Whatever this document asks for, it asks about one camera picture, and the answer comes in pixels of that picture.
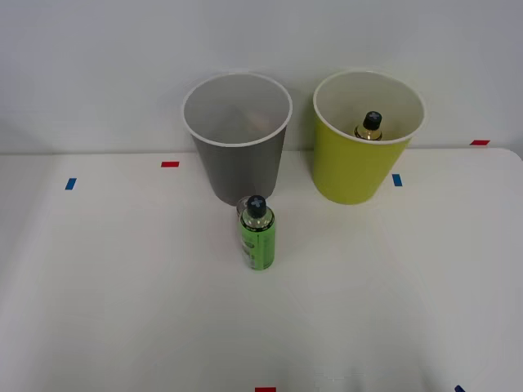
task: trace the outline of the white table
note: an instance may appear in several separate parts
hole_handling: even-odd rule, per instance
[[[0,390],[521,390],[523,162],[408,150],[349,207],[308,157],[263,272],[195,154],[0,157]]]

